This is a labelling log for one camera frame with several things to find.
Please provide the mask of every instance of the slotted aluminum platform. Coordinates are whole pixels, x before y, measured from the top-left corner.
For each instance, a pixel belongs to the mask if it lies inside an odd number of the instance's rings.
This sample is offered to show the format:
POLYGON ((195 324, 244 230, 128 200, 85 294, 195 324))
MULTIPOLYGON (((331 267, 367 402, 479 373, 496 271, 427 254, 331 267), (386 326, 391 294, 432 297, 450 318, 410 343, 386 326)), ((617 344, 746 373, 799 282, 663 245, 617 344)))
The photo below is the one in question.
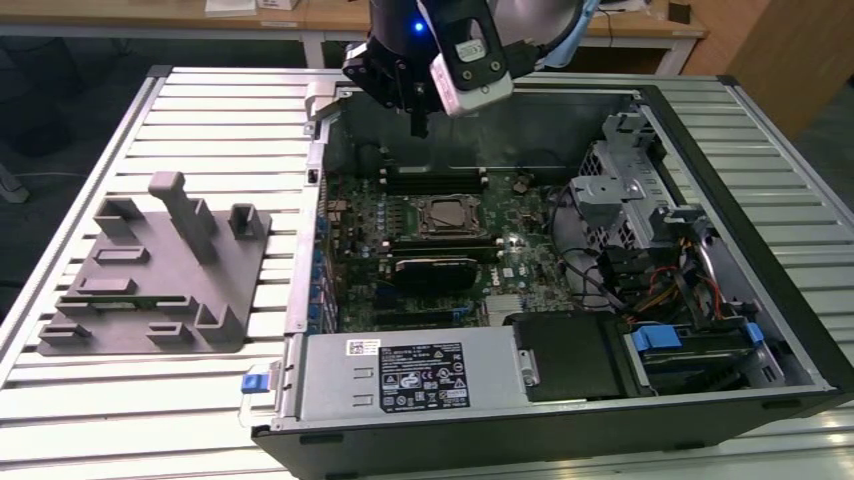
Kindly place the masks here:
MULTIPOLYGON (((176 68, 150 78, 1 330, 3 478, 290 478, 240 425, 240 375, 282 354, 288 279, 311 142, 307 85, 343 80, 311 70, 176 68), (43 357, 43 318, 97 233, 104 195, 143 194, 148 174, 180 170, 211 209, 251 202, 274 231, 250 318, 234 354, 43 357)), ((801 287, 854 357, 850 212, 738 87, 715 78, 542 74, 520 83, 657 84, 801 287)), ((690 199, 686 178, 674 178, 690 199)), ((162 208, 147 196, 142 209, 162 208)), ((255 411, 272 408, 256 397, 255 411)), ((839 408, 771 424, 718 447, 599 457, 402 478, 850 478, 854 414, 839 408)))

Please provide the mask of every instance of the power supply label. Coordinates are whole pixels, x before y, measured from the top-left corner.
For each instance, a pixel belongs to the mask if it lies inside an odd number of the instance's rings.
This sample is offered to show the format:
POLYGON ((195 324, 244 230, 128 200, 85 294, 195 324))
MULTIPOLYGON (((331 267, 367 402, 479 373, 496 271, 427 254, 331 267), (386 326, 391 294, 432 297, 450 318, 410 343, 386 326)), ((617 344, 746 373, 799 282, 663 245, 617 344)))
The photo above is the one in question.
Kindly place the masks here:
POLYGON ((382 347, 379 380, 386 413, 470 406, 462 343, 382 347))

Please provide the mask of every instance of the green circuit board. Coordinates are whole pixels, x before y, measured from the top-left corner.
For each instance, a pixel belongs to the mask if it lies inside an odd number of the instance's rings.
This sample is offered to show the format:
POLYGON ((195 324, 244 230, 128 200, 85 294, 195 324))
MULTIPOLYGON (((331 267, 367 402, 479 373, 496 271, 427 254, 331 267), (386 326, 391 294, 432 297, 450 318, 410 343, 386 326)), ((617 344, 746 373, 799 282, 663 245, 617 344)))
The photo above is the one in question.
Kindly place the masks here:
POLYGON ((466 197, 478 203, 478 228, 503 239, 498 263, 479 265, 471 289, 452 295, 403 297, 391 310, 375 304, 378 291, 394 288, 386 280, 392 261, 378 250, 390 237, 419 236, 418 206, 436 196, 390 196, 375 182, 352 177, 332 182, 328 200, 342 332, 376 330, 376 314, 390 311, 456 310, 459 326, 484 326, 484 300, 491 295, 518 295, 527 312, 573 309, 577 302, 543 228, 549 195, 558 188, 541 185, 519 193, 515 172, 490 173, 488 180, 483 193, 466 197))

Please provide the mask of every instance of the motherboard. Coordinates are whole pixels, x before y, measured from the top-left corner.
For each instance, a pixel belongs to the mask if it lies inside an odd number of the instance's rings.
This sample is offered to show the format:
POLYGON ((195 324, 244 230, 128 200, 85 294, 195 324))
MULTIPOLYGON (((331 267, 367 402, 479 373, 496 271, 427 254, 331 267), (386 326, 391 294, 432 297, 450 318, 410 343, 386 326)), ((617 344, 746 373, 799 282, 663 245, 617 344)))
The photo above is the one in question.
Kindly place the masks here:
POLYGON ((418 175, 330 177, 339 331, 500 325, 511 313, 571 310, 549 233, 561 187, 519 171, 418 175))

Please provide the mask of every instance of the gray plastic holder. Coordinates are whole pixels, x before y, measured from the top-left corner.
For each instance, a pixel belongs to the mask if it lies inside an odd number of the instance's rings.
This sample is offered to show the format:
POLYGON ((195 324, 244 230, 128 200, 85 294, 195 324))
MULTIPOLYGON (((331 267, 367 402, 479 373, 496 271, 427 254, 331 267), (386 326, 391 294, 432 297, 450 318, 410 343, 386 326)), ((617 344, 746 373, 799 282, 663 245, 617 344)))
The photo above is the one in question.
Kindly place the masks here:
POLYGON ((148 191, 167 208, 108 198, 89 257, 43 327, 43 355, 235 352, 246 338, 271 218, 252 205, 211 212, 180 172, 148 191))

